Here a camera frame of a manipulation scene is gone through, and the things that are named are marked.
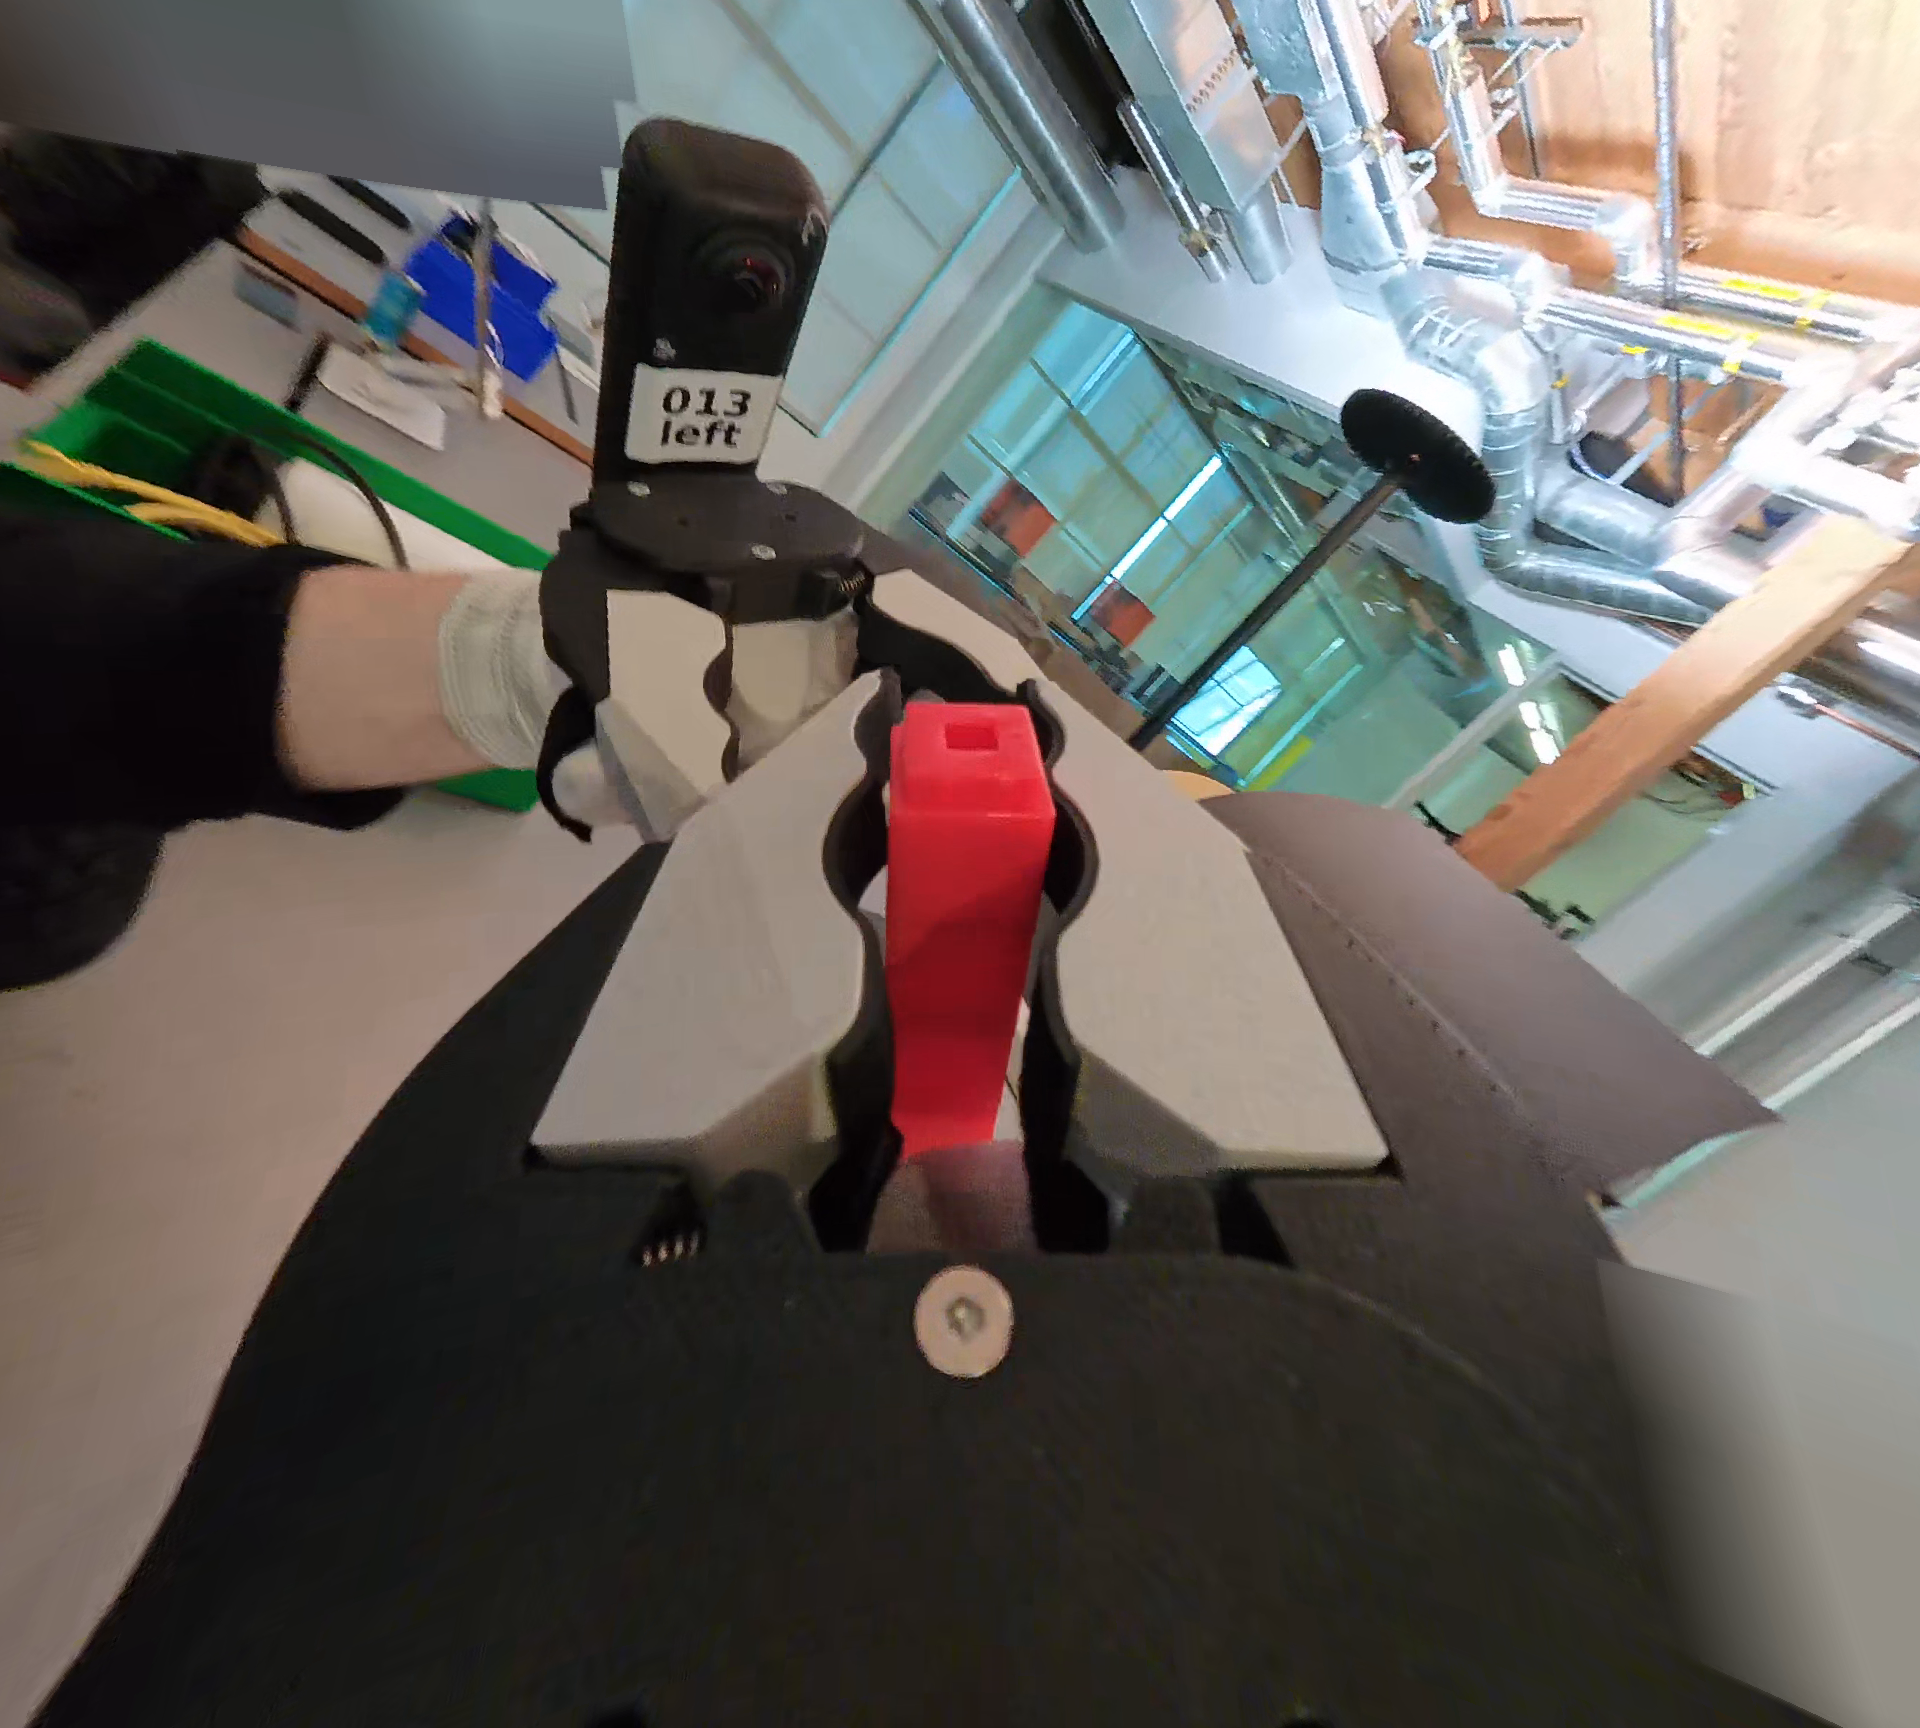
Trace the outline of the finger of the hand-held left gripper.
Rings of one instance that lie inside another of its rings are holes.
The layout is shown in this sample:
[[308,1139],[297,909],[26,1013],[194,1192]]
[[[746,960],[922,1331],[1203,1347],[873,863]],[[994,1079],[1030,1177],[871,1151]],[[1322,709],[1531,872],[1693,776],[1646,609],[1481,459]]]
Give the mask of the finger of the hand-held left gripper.
[[914,567],[876,570],[853,606],[852,678],[889,674],[902,702],[1017,708],[1045,738],[1038,660],[1002,619]]
[[672,840],[736,765],[730,661],[718,614],[662,589],[606,594],[596,754],[612,800],[650,845]]

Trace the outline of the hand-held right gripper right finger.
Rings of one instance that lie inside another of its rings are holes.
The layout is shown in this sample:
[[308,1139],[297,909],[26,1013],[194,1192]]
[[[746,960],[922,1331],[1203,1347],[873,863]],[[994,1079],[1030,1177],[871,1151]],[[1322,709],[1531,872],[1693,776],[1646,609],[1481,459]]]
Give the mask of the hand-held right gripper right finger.
[[1245,843],[1054,684],[1023,682],[1019,706],[1058,803],[1019,1053],[1039,1248],[1101,1250],[1148,1184],[1383,1172]]

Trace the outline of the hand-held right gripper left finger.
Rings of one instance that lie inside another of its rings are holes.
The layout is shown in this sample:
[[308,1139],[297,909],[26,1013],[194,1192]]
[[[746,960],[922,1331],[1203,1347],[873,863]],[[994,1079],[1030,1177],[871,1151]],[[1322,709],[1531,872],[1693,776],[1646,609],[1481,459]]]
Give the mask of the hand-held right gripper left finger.
[[860,676],[664,850],[531,1131],[552,1168],[781,1177],[827,1250],[900,1163],[880,937],[900,678]]

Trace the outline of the red linked cube strip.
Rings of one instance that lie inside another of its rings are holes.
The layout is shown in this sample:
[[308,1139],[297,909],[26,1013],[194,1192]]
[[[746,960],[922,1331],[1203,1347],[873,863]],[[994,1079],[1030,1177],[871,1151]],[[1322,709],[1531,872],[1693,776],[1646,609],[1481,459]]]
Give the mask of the red linked cube strip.
[[1017,702],[905,706],[886,787],[889,1116],[914,1160],[995,1135],[1054,798]]

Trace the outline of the person's left forearm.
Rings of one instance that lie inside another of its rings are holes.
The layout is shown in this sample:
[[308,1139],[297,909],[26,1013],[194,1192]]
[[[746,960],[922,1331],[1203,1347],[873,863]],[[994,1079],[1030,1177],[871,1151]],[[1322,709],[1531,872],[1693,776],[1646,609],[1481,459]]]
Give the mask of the person's left forearm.
[[439,693],[460,574],[4,508],[1,986],[84,970],[165,838],[384,817],[478,755]]

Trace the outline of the person's left hand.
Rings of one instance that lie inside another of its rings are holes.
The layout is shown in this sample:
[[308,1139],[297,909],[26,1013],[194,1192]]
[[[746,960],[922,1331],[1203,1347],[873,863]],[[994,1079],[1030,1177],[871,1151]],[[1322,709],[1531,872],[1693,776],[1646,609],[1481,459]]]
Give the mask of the person's left hand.
[[621,716],[549,656],[542,588],[529,567],[462,580],[437,624],[450,732],[494,770],[527,773],[546,815],[580,841],[615,824],[646,843],[672,841],[684,812],[644,791]]

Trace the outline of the background wooden edged desk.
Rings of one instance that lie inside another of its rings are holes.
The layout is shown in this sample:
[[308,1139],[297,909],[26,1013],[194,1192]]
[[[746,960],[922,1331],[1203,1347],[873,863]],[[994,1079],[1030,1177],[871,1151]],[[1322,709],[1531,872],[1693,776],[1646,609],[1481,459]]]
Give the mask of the background wooden edged desk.
[[395,383],[429,391],[445,410],[465,407],[510,419],[577,463],[591,457],[596,374],[556,345],[538,374],[492,368],[481,391],[478,345],[420,303],[391,347],[376,341],[370,313],[390,278],[411,276],[409,262],[437,244],[462,209],[444,196],[338,176],[271,170],[266,198],[232,236],[243,262],[283,282],[315,305],[315,318],[342,345],[370,356]]

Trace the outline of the background book stand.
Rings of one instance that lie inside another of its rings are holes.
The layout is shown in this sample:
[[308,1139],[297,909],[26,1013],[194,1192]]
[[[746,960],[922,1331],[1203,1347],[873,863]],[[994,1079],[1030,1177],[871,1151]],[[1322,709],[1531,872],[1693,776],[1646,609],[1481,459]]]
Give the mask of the background book stand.
[[501,419],[505,416],[505,380],[492,324],[496,231],[496,204],[489,196],[480,196],[474,208],[469,274],[474,329],[471,391],[481,419]]

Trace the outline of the white paper roll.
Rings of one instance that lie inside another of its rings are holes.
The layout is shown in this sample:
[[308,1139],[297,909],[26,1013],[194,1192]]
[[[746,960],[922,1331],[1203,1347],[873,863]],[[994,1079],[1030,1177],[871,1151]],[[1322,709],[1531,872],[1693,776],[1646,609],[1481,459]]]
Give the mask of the white paper roll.
[[[283,459],[266,486],[253,523],[281,529],[280,504],[291,516],[293,542],[321,550],[350,562],[395,567],[393,542],[382,525],[380,512],[354,481],[332,468],[308,459]],[[512,565],[504,556],[462,539],[423,517],[404,509],[395,500],[382,500],[380,508],[391,521],[409,570],[423,572],[480,572]]]

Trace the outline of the blue plastic bin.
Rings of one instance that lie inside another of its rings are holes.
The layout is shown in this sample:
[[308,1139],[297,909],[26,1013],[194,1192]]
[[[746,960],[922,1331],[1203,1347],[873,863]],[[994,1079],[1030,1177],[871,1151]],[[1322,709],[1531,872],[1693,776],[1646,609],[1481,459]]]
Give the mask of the blue plastic bin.
[[[420,315],[471,345],[469,244],[474,211],[451,208],[435,231],[402,264],[422,288]],[[492,333],[505,376],[533,382],[553,360],[559,339],[547,319],[558,279],[510,236],[496,229],[492,245]]]

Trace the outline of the black pole stand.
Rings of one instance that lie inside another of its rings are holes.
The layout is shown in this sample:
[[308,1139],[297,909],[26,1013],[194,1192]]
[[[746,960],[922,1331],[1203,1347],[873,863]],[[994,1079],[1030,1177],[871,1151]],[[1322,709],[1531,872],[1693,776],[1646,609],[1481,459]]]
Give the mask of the black pole stand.
[[1342,440],[1371,479],[1175,686],[1161,692],[1127,745],[1146,754],[1174,720],[1272,619],[1307,591],[1373,517],[1395,498],[1443,523],[1474,525],[1489,516],[1495,490],[1480,454],[1443,419],[1416,401],[1373,387],[1355,389],[1338,410]]

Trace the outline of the wooden ceiling beam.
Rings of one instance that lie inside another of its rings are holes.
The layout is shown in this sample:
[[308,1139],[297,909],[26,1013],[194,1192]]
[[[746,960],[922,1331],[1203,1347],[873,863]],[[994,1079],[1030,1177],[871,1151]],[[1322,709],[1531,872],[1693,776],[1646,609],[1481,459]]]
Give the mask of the wooden ceiling beam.
[[1778,676],[1884,591],[1916,580],[1916,544],[1841,516],[1817,523],[1453,843],[1511,894],[1603,828]]

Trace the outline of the shiny silver pipe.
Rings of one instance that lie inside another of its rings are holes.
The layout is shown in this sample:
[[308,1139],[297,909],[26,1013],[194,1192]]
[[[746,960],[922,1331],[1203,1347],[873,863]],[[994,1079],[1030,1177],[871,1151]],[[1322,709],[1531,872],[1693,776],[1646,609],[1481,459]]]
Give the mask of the shiny silver pipe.
[[1653,34],[1656,180],[1653,201],[1509,170],[1484,70],[1471,0],[1409,0],[1414,40],[1429,64],[1458,178],[1481,217],[1545,227],[1600,242],[1612,262],[1612,285],[1625,313],[1662,331],[1802,333],[1816,341],[1866,350],[1904,345],[1916,360],[1916,308],[1884,300],[1819,298],[1802,283],[1696,267],[1677,255],[1676,109],[1672,91],[1672,0],[1649,0]]

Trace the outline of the slim silver spiral duct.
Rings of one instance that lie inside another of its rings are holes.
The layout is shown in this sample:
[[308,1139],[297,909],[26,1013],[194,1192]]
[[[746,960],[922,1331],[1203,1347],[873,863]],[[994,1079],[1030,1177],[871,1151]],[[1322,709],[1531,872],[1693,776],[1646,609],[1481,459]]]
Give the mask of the slim silver spiral duct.
[[1008,0],[938,0],[953,72],[1070,245],[1096,254],[1123,231],[1123,201]]

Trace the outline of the large silver spiral duct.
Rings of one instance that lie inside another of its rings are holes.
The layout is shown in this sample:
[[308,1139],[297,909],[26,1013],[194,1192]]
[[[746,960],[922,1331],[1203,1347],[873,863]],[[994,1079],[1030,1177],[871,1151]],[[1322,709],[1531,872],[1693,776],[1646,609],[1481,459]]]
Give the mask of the large silver spiral duct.
[[1254,283],[1286,274],[1277,135],[1221,0],[1081,0],[1142,133],[1189,201],[1191,249],[1225,245]]

